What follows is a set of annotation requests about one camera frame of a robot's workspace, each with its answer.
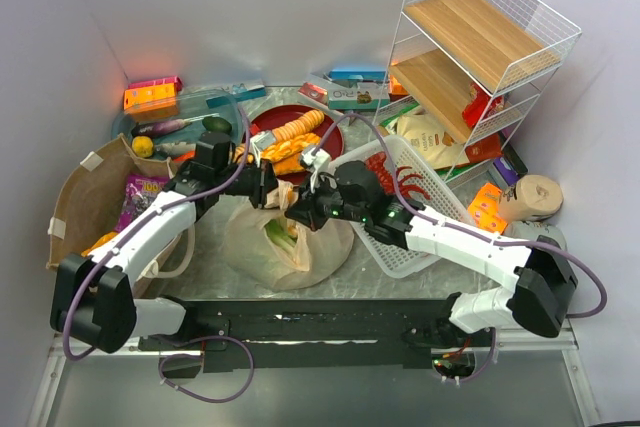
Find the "green napa cabbage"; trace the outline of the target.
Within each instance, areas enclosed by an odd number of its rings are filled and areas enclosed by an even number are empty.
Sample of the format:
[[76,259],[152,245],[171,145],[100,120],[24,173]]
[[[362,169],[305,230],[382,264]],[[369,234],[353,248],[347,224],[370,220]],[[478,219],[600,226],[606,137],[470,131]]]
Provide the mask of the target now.
[[292,256],[297,244],[297,237],[292,236],[286,228],[283,228],[281,223],[276,220],[270,220],[264,226],[265,233],[268,239],[284,253]]

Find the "orange plastic grocery bag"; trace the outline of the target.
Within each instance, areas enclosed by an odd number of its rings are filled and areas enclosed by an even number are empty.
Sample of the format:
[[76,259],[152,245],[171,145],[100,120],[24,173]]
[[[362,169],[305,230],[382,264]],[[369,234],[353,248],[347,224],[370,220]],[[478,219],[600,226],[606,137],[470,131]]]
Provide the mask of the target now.
[[334,274],[351,253],[353,228],[329,220],[312,231],[287,219],[285,209],[296,199],[294,185],[280,180],[264,209],[241,203],[224,229],[224,261],[275,291],[311,287]]

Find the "purple grape snack bag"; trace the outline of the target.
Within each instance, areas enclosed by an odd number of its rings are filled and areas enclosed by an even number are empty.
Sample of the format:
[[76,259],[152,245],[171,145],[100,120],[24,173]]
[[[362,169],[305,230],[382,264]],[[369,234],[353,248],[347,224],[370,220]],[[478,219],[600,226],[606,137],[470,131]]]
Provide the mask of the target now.
[[125,183],[124,201],[114,231],[121,232],[135,221],[156,199],[168,181],[168,177],[129,174]]

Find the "yellow orange chips bag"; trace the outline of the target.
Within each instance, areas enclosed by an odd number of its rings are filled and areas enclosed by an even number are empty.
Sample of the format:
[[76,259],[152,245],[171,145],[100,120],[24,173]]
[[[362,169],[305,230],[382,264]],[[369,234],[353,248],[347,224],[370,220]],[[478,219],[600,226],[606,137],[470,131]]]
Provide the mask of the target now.
[[112,239],[114,239],[116,236],[118,235],[118,233],[116,231],[111,231],[107,234],[104,234],[103,236],[101,236],[93,245],[91,245],[89,248],[85,249],[81,255],[83,257],[87,257],[89,254],[91,254],[94,250],[98,249],[99,247],[103,246],[104,244],[110,242]]

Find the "brown paper grocery bag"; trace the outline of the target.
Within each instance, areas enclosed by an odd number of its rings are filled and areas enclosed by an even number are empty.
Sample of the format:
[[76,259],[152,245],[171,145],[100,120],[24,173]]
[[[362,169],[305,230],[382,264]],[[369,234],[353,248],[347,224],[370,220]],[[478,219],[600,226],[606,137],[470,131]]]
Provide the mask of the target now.
[[48,227],[49,258],[55,271],[70,253],[81,253],[116,226],[130,174],[173,177],[178,170],[170,159],[136,156],[120,134],[90,152],[67,178],[59,193]]

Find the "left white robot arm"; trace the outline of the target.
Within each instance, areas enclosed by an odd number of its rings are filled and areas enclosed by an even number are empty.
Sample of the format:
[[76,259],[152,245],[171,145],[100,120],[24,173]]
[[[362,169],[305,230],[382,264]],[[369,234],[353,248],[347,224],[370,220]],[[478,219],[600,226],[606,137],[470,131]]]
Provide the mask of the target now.
[[231,161],[228,135],[202,134],[193,158],[185,161],[154,202],[114,239],[89,256],[67,255],[57,269],[50,325],[66,340],[77,339],[106,353],[132,337],[185,336],[195,315],[168,298],[137,299],[133,287],[173,239],[213,207],[220,196],[242,196],[255,207],[278,186],[266,160]]

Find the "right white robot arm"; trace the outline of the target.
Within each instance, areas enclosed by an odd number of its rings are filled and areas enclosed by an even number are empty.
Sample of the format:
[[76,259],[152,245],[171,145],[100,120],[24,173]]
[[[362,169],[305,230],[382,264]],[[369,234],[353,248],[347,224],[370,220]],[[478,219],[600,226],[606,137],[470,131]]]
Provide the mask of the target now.
[[578,284],[567,252],[558,246],[489,234],[390,195],[361,161],[346,162],[332,174],[311,174],[285,215],[312,230],[330,219],[357,222],[380,243],[434,255],[493,280],[494,289],[450,298],[445,321],[468,334],[518,325],[555,338]]

